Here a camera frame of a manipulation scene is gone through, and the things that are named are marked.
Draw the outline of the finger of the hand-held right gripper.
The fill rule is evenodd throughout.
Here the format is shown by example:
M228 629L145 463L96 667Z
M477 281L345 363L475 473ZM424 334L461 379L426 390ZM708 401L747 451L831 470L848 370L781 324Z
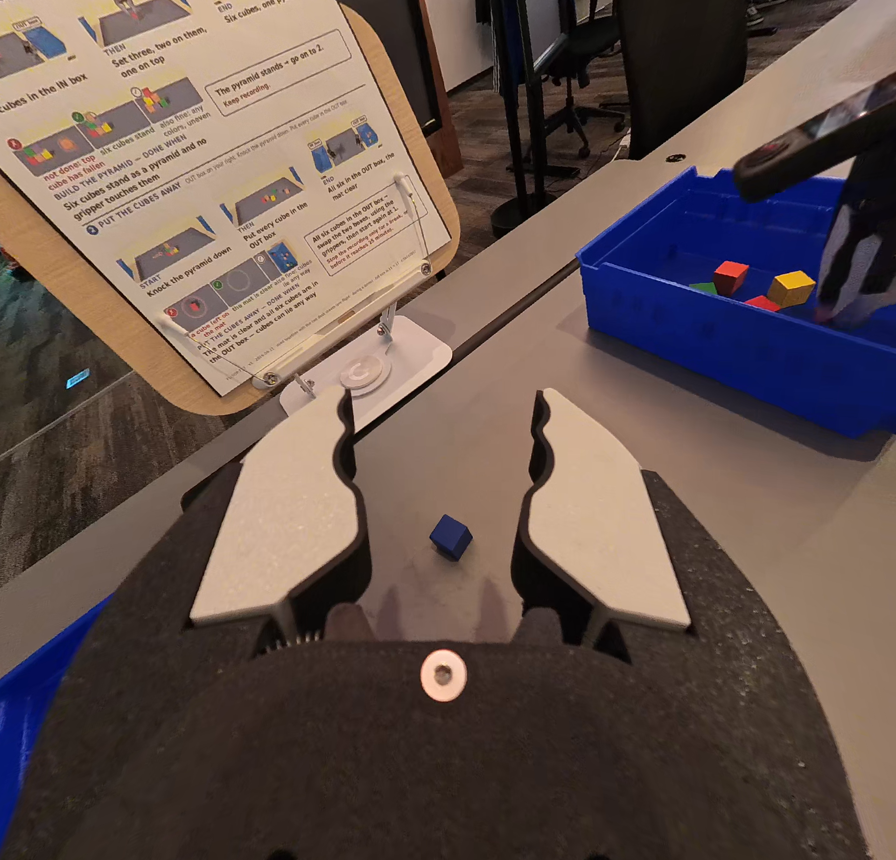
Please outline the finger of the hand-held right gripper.
M894 306L895 283L878 292L864 291L860 285L842 290L836 305L836 328L857 329L881 309Z
M882 227L842 204L823 248L815 305L833 306L846 287L885 290L885 241Z

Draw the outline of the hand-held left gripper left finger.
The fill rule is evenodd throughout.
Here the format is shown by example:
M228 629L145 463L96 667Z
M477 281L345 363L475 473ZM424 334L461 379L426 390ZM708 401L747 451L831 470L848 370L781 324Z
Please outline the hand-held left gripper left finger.
M372 559L354 436L349 391L329 387L247 453L191 624L265 617L283 635L313 635L358 601Z

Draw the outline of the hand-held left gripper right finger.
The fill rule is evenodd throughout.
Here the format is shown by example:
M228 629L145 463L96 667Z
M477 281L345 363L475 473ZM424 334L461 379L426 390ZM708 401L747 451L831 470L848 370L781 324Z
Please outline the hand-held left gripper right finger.
M553 388L536 393L531 435L511 554L523 615L555 613L571 647L597 647L611 626L687 634L692 618L632 452Z

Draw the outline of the yellow cube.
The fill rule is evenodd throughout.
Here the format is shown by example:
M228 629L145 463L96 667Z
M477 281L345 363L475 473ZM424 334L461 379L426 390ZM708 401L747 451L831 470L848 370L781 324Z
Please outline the yellow cube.
M805 272L788 272L773 279L765 297L778 309L786 309L805 304L815 287L815 280Z

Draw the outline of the blue cube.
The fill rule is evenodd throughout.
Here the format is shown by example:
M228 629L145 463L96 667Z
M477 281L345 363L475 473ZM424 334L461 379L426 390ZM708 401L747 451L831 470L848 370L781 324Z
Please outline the blue cube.
M429 535L434 549L453 562L459 562L473 541L469 528L456 518L443 514Z

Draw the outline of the blue plastic bin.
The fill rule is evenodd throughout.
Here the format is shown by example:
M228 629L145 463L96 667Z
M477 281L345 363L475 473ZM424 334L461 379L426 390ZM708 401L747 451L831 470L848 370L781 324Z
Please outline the blue plastic bin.
M894 307L845 331L814 323L813 299L743 303L780 274L817 278L844 182L746 203L729 170L685 169L577 252L589 328L846 437L894 433ZM750 267L732 297L689 288L723 261Z
M1 829L6 832L30 754L63 675L109 597L64 628L1 680Z

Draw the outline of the black office chair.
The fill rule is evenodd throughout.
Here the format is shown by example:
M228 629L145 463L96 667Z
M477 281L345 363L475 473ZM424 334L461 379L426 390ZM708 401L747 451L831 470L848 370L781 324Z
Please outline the black office chair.
M745 0L613 0L641 160L744 82Z

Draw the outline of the black swivel chair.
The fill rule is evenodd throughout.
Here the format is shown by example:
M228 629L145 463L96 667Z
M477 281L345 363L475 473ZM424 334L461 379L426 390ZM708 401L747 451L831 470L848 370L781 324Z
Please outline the black swivel chair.
M584 90L590 84L589 67L598 58L609 56L620 42L620 29L614 15L601 16L574 25L569 32L562 52L548 67L546 79L554 86L564 86L564 105L550 115L546 115L543 135L549 137L563 128L569 134L578 136L581 146L579 160L587 160L590 145L584 130L588 119L612 121L615 133L625 128L624 103L616 106L577 105L574 97L574 83Z

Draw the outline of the grey display panel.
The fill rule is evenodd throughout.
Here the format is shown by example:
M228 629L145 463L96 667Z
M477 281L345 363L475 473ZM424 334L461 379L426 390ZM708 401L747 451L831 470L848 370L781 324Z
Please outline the grey display panel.
M546 75L548 67L564 49L567 36L575 24L574 1L505 0L508 33L513 44L511 53L514 62L520 66L520 85L536 76ZM489 0L475 0L475 11L476 22L490 29L494 58L493 91L499 94Z

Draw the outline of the black round stand base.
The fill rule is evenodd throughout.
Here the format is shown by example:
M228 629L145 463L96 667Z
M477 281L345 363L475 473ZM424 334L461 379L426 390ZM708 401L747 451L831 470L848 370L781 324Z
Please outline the black round stand base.
M521 203L519 197L513 197L501 203L489 217L493 237L500 239L506 236L530 216L538 213L541 208L535 194L528 194L525 204Z

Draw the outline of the black metal pole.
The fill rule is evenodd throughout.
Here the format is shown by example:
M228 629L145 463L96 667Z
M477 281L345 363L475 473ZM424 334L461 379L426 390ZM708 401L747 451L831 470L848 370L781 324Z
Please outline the black metal pole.
M526 203L529 194L522 162L522 145L519 119L520 66L512 58L511 36L508 33L508 8L505 0L489 0L491 25L495 40L495 58L499 94L504 104L505 121L511 152L511 171L516 197Z

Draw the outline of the wooden pillar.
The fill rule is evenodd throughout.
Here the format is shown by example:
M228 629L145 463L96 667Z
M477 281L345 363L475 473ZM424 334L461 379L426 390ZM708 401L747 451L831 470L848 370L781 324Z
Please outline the wooden pillar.
M438 104L441 126L427 136L427 144L434 160L446 180L463 170L462 153L454 125L449 98L444 86L442 68L439 62L426 0L419 0L423 31L427 42L427 52L433 75L434 93Z

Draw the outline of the wooden instruction board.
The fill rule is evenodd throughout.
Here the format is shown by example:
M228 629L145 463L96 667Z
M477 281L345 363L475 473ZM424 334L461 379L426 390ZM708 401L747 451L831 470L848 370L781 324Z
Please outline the wooden instruction board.
M398 172L442 273L454 201L337 0L2 0L2 246L187 412L276 388L228 360L283 384L427 280Z

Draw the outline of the black panel stand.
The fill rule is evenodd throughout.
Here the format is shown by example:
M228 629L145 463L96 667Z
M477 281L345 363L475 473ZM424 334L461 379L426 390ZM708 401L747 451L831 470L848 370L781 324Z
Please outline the black panel stand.
M337 0L375 31L425 137L442 126L420 0Z

